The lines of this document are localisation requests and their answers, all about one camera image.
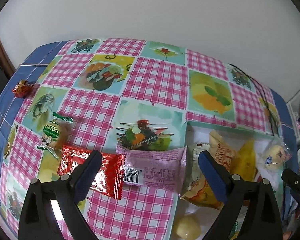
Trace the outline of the steamed cake clear packet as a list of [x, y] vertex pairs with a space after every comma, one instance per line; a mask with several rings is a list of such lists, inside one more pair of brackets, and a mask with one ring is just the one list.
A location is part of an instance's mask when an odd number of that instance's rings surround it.
[[268, 146], [259, 157], [257, 166], [274, 172], [278, 171], [290, 158], [289, 150], [282, 145], [274, 144]]

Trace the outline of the red gold snack packet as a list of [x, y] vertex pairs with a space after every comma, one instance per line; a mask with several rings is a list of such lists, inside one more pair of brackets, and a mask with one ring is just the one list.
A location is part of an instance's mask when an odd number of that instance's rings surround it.
[[[57, 174], [59, 176], [70, 175], [79, 164], [84, 163], [91, 152], [79, 146], [64, 145]], [[101, 155], [102, 164], [90, 188], [108, 197], [121, 199], [125, 156], [103, 152]]]

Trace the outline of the yellow orange snack bag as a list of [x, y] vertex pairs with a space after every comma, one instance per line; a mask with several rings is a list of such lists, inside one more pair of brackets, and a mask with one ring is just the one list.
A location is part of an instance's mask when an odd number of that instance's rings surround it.
[[209, 150], [202, 151], [198, 157], [199, 168], [204, 175], [205, 184], [202, 189], [195, 193], [187, 189], [191, 179], [191, 154], [189, 151], [189, 174], [185, 180], [186, 186], [181, 199], [196, 206], [211, 207], [219, 210], [227, 201], [226, 181], [223, 175], [230, 172], [235, 150], [214, 130], [209, 133], [208, 142], [198, 143], [208, 143], [210, 145]]

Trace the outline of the pink wafer packet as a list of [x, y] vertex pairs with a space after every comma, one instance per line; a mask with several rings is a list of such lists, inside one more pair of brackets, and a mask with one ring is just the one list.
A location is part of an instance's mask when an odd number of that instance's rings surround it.
[[186, 170], [186, 147], [166, 151], [144, 151], [129, 150], [118, 144], [116, 153], [125, 156], [125, 184], [181, 193]]

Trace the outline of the green white corn packet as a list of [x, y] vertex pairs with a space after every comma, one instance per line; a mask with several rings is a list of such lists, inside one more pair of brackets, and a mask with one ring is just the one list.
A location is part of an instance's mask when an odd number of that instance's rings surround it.
[[246, 213], [248, 210], [248, 206], [242, 206], [241, 210], [239, 212], [239, 215], [234, 223], [234, 226], [232, 228], [232, 231], [230, 232], [230, 235], [228, 237], [228, 239], [233, 240], [235, 238], [237, 238], [239, 231], [242, 227], [243, 221], [245, 219]]

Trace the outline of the white storage tray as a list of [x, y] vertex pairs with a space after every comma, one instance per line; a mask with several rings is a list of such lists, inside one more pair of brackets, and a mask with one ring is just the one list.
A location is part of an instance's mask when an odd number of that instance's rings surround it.
[[215, 198], [198, 166], [200, 152], [209, 150], [211, 144], [218, 144], [217, 140], [210, 138], [211, 131], [218, 133], [222, 141], [235, 152], [238, 152], [247, 141], [253, 140], [254, 181], [267, 178], [274, 189], [278, 206], [282, 207], [284, 203], [283, 181], [280, 178], [282, 169], [271, 172], [261, 163], [262, 154], [272, 140], [271, 136], [246, 129], [189, 121], [185, 135], [187, 146], [185, 180], [175, 212], [171, 239], [202, 239], [223, 207], [223, 203]]

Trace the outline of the yellow jelly packet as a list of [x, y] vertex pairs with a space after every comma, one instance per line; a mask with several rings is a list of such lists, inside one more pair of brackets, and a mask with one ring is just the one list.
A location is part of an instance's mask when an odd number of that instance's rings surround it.
[[230, 174], [237, 174], [246, 181], [254, 181], [255, 163], [254, 140], [250, 139], [237, 151], [231, 162]]

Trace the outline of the round yellow cake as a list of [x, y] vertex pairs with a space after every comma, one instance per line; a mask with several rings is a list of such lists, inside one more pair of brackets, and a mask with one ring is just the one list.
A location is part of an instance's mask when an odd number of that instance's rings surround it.
[[197, 239], [202, 233], [200, 225], [193, 215], [177, 217], [172, 231], [180, 239]]

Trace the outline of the white cream snack packet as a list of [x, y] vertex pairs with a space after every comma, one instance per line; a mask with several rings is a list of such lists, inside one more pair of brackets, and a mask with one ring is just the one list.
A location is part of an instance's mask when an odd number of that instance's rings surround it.
[[205, 178], [201, 172], [198, 164], [198, 157], [202, 151], [209, 150], [210, 145], [208, 143], [197, 143], [190, 147], [191, 154], [191, 179], [187, 189], [190, 192], [198, 192], [204, 187]]

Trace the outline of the green clear cookie packet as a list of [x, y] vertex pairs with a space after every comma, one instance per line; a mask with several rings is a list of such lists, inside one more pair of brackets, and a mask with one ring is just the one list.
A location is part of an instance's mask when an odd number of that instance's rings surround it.
[[52, 113], [51, 118], [43, 127], [41, 143], [37, 145], [37, 149], [48, 151], [54, 158], [59, 159], [60, 151], [68, 139], [73, 118], [56, 112]]

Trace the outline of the blue plaid bed sheet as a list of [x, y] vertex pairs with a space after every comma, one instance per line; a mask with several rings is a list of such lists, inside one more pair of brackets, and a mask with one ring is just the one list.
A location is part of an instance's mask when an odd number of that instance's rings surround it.
[[15, 71], [0, 94], [0, 176], [3, 150], [6, 146], [12, 123], [23, 103], [23, 99], [14, 97], [12, 89], [20, 80], [37, 81], [43, 70], [65, 44], [66, 41], [53, 42], [35, 49]]

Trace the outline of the small red candy packet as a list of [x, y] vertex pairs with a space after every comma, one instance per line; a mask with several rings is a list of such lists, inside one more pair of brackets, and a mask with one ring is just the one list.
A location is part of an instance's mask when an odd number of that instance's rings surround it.
[[26, 98], [34, 86], [35, 82], [20, 80], [12, 89], [12, 93], [16, 98]]

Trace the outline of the pink checkered fruit tablecloth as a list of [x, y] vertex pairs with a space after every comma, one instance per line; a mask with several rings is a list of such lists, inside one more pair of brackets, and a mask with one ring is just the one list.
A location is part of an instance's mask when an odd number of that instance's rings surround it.
[[13, 233], [31, 178], [57, 177], [58, 159], [36, 148], [53, 112], [73, 118], [70, 143], [105, 151], [143, 139], [153, 150], [179, 147], [189, 121], [282, 133], [268, 87], [218, 59], [153, 41], [66, 41], [20, 99], [0, 176], [0, 212]]

